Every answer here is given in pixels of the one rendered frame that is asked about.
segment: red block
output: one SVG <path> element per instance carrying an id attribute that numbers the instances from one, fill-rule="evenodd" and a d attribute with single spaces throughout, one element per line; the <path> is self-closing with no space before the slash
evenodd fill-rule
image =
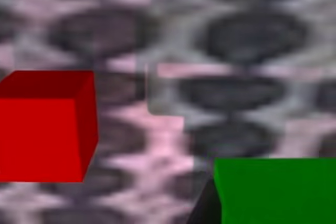
<path id="1" fill-rule="evenodd" d="M 92 71 L 15 71 L 0 82 L 0 181 L 82 182 L 98 142 Z"/>

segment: cube's top face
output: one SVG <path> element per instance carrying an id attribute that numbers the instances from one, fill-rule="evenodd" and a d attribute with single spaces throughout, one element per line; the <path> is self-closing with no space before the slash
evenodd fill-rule
<path id="1" fill-rule="evenodd" d="M 92 71 L 15 71 L 0 82 L 0 98 L 73 98 Z"/>

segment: pink and gray textured surface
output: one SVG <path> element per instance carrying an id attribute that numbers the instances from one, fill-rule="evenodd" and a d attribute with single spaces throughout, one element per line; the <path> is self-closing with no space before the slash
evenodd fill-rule
<path id="1" fill-rule="evenodd" d="M 14 69 L 94 69 L 101 131 L 96 159 L 84 184 L 3 185 L 0 223 L 184 224 L 195 197 L 209 177 L 208 162 L 193 156 L 190 151 L 193 139 L 186 130 L 212 124 L 222 116 L 182 101 L 177 79 L 228 76 L 236 71 L 195 49 L 193 40 L 208 20 L 234 15 L 244 9 L 243 3 L 227 0 L 0 0 L 0 3 L 19 19 L 15 35 L 2 40 L 1 67 L 7 73 Z M 153 42 L 138 48 L 135 36 L 129 35 L 134 34 L 129 22 L 129 26 L 120 26 L 118 22 L 109 26 L 107 19 L 101 24 L 99 14 L 93 25 L 87 25 L 85 18 L 83 23 L 81 18 L 75 18 L 79 23 L 73 26 L 75 38 L 71 50 L 76 54 L 61 50 L 48 40 L 50 29 L 58 20 L 88 9 L 116 5 L 140 9 L 155 17 L 159 31 Z M 264 156 L 315 156 L 322 136 L 336 131 L 332 114 L 317 112 L 310 104 L 316 83 L 336 78 L 335 0 L 284 0 L 277 5 L 304 20 L 311 32 L 301 48 L 263 64 L 256 71 L 259 76 L 274 77 L 284 83 L 286 95 L 262 109 L 243 112 L 242 117 L 278 132 L 275 148 Z M 0 30 L 4 30 L 3 25 L 0 24 Z M 86 26 L 93 30 L 93 41 L 81 37 L 87 33 L 83 28 Z M 125 47 L 116 48 L 107 38 L 114 38 L 114 42 Z M 148 66 L 149 74 L 147 101 L 141 88 L 144 66 Z M 131 76 L 134 72 L 140 75 L 138 85 Z M 136 98 L 135 88 L 139 89 Z"/>

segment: cube's side face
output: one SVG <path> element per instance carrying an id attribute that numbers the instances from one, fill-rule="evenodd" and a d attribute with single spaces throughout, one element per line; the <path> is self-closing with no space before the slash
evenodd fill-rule
<path id="1" fill-rule="evenodd" d="M 223 224 L 336 223 L 336 159 L 219 159 Z"/>
<path id="2" fill-rule="evenodd" d="M 93 73 L 76 96 L 78 145 L 82 177 L 85 177 L 98 143 L 96 92 Z"/>
<path id="3" fill-rule="evenodd" d="M 0 99 L 0 111 L 0 180 L 80 181 L 73 100 Z"/>

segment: green cube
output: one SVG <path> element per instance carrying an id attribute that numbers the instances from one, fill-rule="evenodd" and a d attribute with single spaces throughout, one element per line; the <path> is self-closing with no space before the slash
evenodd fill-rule
<path id="1" fill-rule="evenodd" d="M 221 158 L 222 224 L 335 224 L 336 159 Z"/>

